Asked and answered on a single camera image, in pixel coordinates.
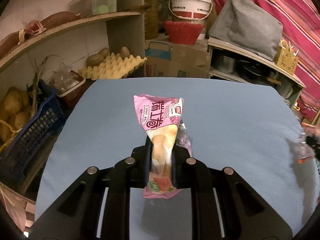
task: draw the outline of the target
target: red striped curtain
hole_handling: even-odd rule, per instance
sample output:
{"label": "red striped curtain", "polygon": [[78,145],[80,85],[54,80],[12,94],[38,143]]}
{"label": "red striped curtain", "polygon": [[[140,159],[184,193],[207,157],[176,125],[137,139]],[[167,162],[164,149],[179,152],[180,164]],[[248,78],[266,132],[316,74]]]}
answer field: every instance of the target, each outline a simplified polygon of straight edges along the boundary
{"label": "red striped curtain", "polygon": [[[214,0],[217,14],[226,0]],[[313,119],[320,109],[320,14],[311,0],[252,0],[283,24],[283,38],[300,58],[295,74],[306,85],[298,100],[304,117]]]}

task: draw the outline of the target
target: dried plant stalk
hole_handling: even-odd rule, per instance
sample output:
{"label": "dried plant stalk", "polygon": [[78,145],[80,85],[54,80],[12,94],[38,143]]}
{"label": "dried plant stalk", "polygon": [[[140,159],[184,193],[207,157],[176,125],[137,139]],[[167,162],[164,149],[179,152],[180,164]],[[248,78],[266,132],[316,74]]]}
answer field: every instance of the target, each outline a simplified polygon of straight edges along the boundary
{"label": "dried plant stalk", "polygon": [[47,60],[50,57],[59,57],[58,55],[49,55],[46,56],[43,61],[41,62],[41,64],[39,66],[36,65],[36,59],[35,59],[35,77],[33,78],[33,90],[32,90],[32,107],[31,107],[31,115],[30,118],[32,118],[37,110],[38,110],[38,101],[37,101],[37,96],[38,96],[38,83],[39,83],[39,79],[41,78],[41,74],[42,74],[42,70],[44,68],[45,63],[47,62]]}

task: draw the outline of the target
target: blue cloth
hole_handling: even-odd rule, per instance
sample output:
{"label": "blue cloth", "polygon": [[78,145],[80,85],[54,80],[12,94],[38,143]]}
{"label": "blue cloth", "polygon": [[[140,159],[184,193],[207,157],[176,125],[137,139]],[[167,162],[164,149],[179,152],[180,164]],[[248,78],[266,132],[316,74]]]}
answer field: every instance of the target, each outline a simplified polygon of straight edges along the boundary
{"label": "blue cloth", "polygon": [[[183,97],[182,119],[195,158],[208,167],[233,167],[296,234],[319,193],[315,160],[296,164],[290,144],[301,132],[292,111],[271,87],[221,80],[136,78],[98,80],[68,118],[49,156],[36,202],[38,218],[88,167],[112,167],[144,145],[133,96]],[[169,200],[131,190],[130,239],[191,239],[188,189]]]}

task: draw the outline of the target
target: gray cloth cover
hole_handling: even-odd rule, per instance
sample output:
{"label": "gray cloth cover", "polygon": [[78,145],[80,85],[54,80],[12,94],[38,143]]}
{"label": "gray cloth cover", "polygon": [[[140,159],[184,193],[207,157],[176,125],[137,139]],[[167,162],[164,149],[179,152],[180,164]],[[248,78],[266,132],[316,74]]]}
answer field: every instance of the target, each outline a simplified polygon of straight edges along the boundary
{"label": "gray cloth cover", "polygon": [[209,34],[273,61],[282,23],[251,0],[227,0]]}

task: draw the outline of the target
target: plastic container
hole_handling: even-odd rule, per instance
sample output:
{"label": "plastic container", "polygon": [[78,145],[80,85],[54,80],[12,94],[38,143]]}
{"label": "plastic container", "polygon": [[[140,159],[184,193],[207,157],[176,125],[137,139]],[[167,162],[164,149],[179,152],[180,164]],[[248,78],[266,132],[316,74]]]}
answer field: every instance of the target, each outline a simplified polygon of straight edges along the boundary
{"label": "plastic container", "polygon": [[77,80],[80,83],[63,94],[57,94],[57,97],[61,98],[69,108],[75,107],[86,91],[86,87],[83,86],[83,84],[85,83],[85,78],[73,70],[71,70],[71,72],[77,75]]}
{"label": "plastic container", "polygon": [[184,21],[204,26],[198,39],[203,40],[206,32],[206,18],[212,11],[212,0],[169,0],[169,9],[174,21]]}
{"label": "plastic container", "polygon": [[117,11],[117,0],[72,0],[70,11],[80,13],[81,17]]}
{"label": "plastic container", "polygon": [[202,24],[173,21],[165,21],[164,26],[171,42],[184,45],[195,44],[204,28]]}
{"label": "plastic container", "polygon": [[66,122],[55,97],[57,90],[46,85],[43,80],[39,81],[39,88],[47,99],[0,155],[1,181],[8,186],[17,186],[23,182],[24,170],[31,158],[50,135],[62,130]]}

